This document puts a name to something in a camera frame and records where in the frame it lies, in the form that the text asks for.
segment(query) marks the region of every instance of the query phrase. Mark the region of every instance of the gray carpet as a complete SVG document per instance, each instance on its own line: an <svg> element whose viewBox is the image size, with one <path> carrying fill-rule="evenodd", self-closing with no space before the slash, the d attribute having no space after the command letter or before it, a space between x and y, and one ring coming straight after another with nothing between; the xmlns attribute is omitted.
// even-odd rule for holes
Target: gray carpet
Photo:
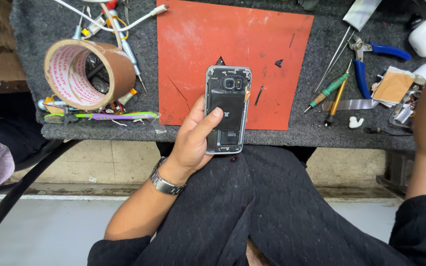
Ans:
<svg viewBox="0 0 426 266"><path fill-rule="evenodd" d="M79 0L67 0L67 2L79 10L82 9L84 4ZM289 130L248 130L245 135L246 144L387 150L412 150L415 148L413 137L371 135L364 133L363 126L356 130L347 128L348 118L356 116L358 119L364 118L365 126L378 126L393 133L404 133L399 128L391 127L388 123L393 108L389 109L379 105L372 110L339 111L335 115L336 122L333 127L324 126L323 121L327 113L321 112L320 107L316 107L302 115L304 109L307 108L309 102L314 98L315 94L312 93L313 86L317 80L321 79L323 71L328 66L330 58L347 29L347 25L341 19L351 6L352 0L333 0L327 2L322 0L315 11L303 10L294 0L210 0L204 2L315 16L293 101ZM421 64L426 63L426 58L419 58L407 41L410 31L405 28L405 24L410 18L412 8L415 8L412 4L408 6L408 3L412 2L402 1L396 4L398 7L403 5L407 9L399 10L398 13L400 14L389 13L387 11L389 7L385 6L385 3L382 3L361 33L359 33L359 36L364 41L397 46L405 49L414 56L411 61L404 62L394 57L369 52L365 53L364 63L369 86L371 82L377 81L376 74L383 74L385 69L390 65L413 71ZM101 7L97 4L89 5L91 6L92 15L96 17L101 11ZM129 17L130 21L133 22L151 11L156 4L154 0L137 0L131 1L131 6L133 10L130 11ZM118 8L118 11L120 17L124 19L124 9ZM62 8L52 0L14 0L11 23L17 39L19 57L27 73L27 83L35 101L44 99L46 96L52 94L43 73L43 61L47 48L57 40L72 36L79 19L78 15L67 8ZM140 48L142 55L145 56L146 63L145 70L142 71L142 78L149 92L147 98L142 97L136 104L133 105L132 101L128 103L126 106L128 110L158 110L156 27L156 19L148 19L135 27L131 31L132 37L128 38L131 47L133 49ZM97 33L92 40L111 44L116 43L114 35L104 31ZM322 86L322 89L344 72L349 60L353 56L353 52L346 48L333 71L324 81L325 85ZM362 96L357 88L355 78L351 76L342 100L361 98ZM37 117L42 122L43 112L38 111ZM156 134L152 125L149 123L141 124L126 121L125 124L128 126L119 126L111 121L88 121L84 119L67 126L45 124L42 132L47 138L57 139L173 142L178 130L176 126L166 126L166 133Z"/></svg>

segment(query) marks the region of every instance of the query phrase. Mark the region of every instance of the disassembled smartphone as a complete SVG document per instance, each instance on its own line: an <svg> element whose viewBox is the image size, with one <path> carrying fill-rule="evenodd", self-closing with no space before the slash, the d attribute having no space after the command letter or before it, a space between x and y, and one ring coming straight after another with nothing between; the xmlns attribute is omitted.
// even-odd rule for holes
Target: disassembled smartphone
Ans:
<svg viewBox="0 0 426 266"><path fill-rule="evenodd" d="M251 76L247 67L215 65L206 70L205 116L216 107L223 110L221 122L206 137L207 154L241 152Z"/></svg>

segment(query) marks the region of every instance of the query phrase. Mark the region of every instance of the phone metal frame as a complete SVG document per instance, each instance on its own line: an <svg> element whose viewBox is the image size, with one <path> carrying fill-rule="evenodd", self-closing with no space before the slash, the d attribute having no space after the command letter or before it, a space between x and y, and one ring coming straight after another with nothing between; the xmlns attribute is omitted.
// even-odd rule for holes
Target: phone metal frame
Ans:
<svg viewBox="0 0 426 266"><path fill-rule="evenodd" d="M225 65L214 65L214 66L210 66L206 69L206 75L205 75L205 100L204 100L204 116L207 115L207 110L206 110L206 103L207 103L207 99L208 99L208 72L211 71L211 69L215 69L215 68L226 68L226 69L247 69L247 71L249 71L250 74L250 79L249 79L249 84L248 84L248 88L249 91L251 91L251 83L252 83L252 71L249 67L239 67L239 66L225 66ZM236 153L240 153L242 151L242 147L243 147L243 140L244 140L244 131L246 128L246 116L248 115L248 106L249 106L249 99L247 101L244 102L244 108L243 108L243 115L241 118L241 130L240 130L240 140L238 145L240 145L240 149L239 150L235 150L235 151L224 151L224 152L211 152L211 151L206 151L206 154L236 154ZM228 146L237 146L237 145L222 145L222 147L228 147Z"/></svg>

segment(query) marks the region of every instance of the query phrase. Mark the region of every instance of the wrist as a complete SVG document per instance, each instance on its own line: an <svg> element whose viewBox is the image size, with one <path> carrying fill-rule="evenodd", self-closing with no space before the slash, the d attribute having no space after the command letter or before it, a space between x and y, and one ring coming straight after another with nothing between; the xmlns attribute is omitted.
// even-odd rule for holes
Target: wrist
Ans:
<svg viewBox="0 0 426 266"><path fill-rule="evenodd" d="M158 172L162 178L178 186L183 186L192 175L190 171L179 166L173 158L167 158L167 160L159 166Z"/></svg>

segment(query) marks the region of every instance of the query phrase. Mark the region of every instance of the precision screwdriver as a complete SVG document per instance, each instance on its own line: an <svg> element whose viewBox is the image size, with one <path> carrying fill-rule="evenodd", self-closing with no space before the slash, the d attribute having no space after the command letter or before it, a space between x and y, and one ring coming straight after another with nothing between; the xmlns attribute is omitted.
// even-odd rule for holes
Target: precision screwdriver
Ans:
<svg viewBox="0 0 426 266"><path fill-rule="evenodd" d="M117 18L118 12L116 12L116 10L111 9L109 12L112 16L116 16L116 18ZM121 26L119 24L119 21L116 18L113 18L113 22L115 23L115 26L119 29L119 28L121 28ZM141 82L142 86L144 87L144 91L147 93L146 86L144 86L144 82L142 81L142 78L141 78L141 71L139 70L139 67L137 66L136 56L134 55L133 51L131 50L131 46L129 45L127 40L124 39L125 38L124 33L119 32L119 37L121 38L121 45L123 47L123 51L128 56L129 60L131 60L131 63L133 63L134 71L136 72L136 75L137 75L139 81Z"/></svg>
<svg viewBox="0 0 426 266"><path fill-rule="evenodd" d="M349 74L349 67L351 66L352 62L353 62L353 60L351 59L351 61L349 61L348 69L346 70L347 74ZM329 113L327 119L325 119L325 126L331 125L334 122L333 118L336 114L336 109L338 108L338 104L339 104L339 101L341 99L341 95L343 94L343 90L345 90L347 80L348 80L348 77L346 77L345 81L343 82L343 84L341 84L341 86L338 89L338 92L336 93L335 101L333 102L333 106L331 107L331 110L330 110L330 113Z"/></svg>
<svg viewBox="0 0 426 266"><path fill-rule="evenodd" d="M346 70L346 73L344 73L342 76L334 80L333 82L328 85L328 88L321 91L320 94L310 103L310 106L305 110L302 115L307 112L310 108L317 106L317 104L321 103L326 97L330 95L335 89L337 89L349 76L349 67L351 64L348 65L348 69Z"/></svg>
<svg viewBox="0 0 426 266"><path fill-rule="evenodd" d="M83 10L81 13L85 13L86 6L83 6ZM81 23L83 22L83 16L80 17L80 22L78 23L77 27L75 28L75 34L72 36L72 39L74 40L81 40Z"/></svg>

